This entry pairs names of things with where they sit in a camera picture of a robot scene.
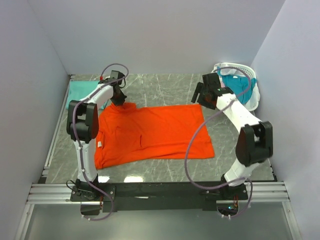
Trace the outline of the orange t shirt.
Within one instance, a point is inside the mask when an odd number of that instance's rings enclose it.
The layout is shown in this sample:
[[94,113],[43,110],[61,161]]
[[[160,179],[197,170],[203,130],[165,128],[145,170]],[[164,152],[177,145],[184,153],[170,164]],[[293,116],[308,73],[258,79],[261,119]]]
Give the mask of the orange t shirt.
[[94,154],[100,170],[148,159],[208,159],[215,156],[199,104],[138,108],[135,103],[106,107],[99,115]]

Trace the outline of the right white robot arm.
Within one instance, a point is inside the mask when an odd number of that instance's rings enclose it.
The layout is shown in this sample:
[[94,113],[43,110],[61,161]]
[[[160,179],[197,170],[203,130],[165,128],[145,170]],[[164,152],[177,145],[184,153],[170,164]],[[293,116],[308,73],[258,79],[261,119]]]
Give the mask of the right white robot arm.
[[262,122],[247,110],[229,87],[221,87],[217,73],[204,74],[191,99],[209,109],[218,109],[238,131],[236,159],[223,175],[223,185],[236,187],[251,176],[252,171],[273,155],[273,126]]

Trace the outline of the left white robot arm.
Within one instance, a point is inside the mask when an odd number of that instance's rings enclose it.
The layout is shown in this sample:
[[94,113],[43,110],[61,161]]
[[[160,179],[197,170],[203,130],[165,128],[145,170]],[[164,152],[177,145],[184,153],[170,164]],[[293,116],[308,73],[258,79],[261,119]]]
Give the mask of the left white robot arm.
[[80,100],[71,100],[68,105],[66,132],[73,140],[78,163],[77,179],[94,183],[98,180],[94,154],[95,139],[99,132],[98,110],[111,101],[122,106],[127,96],[122,92],[126,75],[113,70],[107,78],[100,77],[97,86]]

